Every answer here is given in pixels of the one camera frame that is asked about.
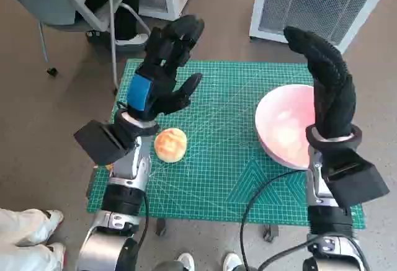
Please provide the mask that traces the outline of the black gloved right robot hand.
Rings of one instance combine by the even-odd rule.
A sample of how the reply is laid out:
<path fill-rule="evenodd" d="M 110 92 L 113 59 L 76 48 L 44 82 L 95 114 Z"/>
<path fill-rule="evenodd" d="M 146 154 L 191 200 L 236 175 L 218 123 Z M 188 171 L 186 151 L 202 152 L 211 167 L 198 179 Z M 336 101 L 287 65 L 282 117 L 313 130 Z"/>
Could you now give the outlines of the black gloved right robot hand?
<path fill-rule="evenodd" d="M 349 136 L 356 108 L 352 75 L 341 52 L 313 32 L 287 26 L 291 51 L 303 55 L 313 77 L 315 126 L 325 139 Z"/>

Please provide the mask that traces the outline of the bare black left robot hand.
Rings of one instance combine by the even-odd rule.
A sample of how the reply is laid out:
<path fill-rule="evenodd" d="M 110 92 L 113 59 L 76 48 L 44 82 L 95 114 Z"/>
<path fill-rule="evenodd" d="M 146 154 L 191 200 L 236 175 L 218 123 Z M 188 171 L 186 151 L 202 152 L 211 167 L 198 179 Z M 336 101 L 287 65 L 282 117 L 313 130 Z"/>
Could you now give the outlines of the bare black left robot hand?
<path fill-rule="evenodd" d="M 198 87 L 201 73 L 185 80 L 178 90 L 177 70 L 190 59 L 205 23 L 195 15 L 185 15 L 164 27 L 154 27 L 145 45 L 145 58 L 130 82 L 127 93 L 128 114 L 141 121 L 152 121 L 190 105 L 190 96 Z"/>

